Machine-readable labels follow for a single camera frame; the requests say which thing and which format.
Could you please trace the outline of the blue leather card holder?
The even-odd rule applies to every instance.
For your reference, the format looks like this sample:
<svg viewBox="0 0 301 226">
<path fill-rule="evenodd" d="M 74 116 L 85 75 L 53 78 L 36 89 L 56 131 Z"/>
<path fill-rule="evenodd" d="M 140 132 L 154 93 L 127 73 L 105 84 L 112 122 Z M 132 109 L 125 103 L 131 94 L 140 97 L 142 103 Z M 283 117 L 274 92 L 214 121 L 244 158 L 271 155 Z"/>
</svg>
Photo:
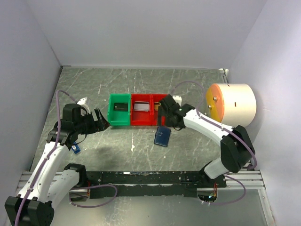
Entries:
<svg viewBox="0 0 301 226">
<path fill-rule="evenodd" d="M 165 126 L 159 126 L 157 127 L 155 138 L 154 138 L 154 144 L 167 147 L 169 143 L 171 135 L 171 129 Z"/>
</svg>

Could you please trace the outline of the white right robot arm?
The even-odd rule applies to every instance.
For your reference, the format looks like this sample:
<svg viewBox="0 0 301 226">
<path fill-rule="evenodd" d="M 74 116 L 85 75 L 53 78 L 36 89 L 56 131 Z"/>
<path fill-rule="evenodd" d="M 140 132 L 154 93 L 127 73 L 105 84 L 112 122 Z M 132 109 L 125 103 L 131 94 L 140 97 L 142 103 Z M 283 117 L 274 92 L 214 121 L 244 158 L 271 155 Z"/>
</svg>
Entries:
<svg viewBox="0 0 301 226">
<path fill-rule="evenodd" d="M 165 125 L 179 130 L 192 129 L 220 147 L 220 157 L 207 163 L 194 178 L 187 178 L 185 184 L 188 186 L 212 187 L 216 181 L 224 179 L 224 174 L 238 173 L 255 159 L 255 150 L 245 127 L 217 122 L 189 104 L 180 105 L 171 95 L 158 103 L 158 123 L 164 117 Z"/>
</svg>

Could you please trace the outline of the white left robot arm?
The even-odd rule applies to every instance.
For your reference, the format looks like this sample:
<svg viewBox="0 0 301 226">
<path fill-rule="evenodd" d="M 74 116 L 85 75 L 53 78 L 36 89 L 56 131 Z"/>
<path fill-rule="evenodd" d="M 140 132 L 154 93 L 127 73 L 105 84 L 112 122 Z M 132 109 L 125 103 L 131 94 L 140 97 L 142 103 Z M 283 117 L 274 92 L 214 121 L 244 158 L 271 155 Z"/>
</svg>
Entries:
<svg viewBox="0 0 301 226">
<path fill-rule="evenodd" d="M 104 131 L 109 123 L 99 109 L 91 113 L 86 104 L 67 104 L 58 113 L 58 122 L 50 131 L 43 154 L 34 172 L 17 196 L 5 202 L 13 226 L 49 226 L 55 208 L 73 188 L 88 185 L 84 165 L 70 163 L 57 181 L 54 177 L 61 160 L 71 150 L 79 135 Z"/>
</svg>

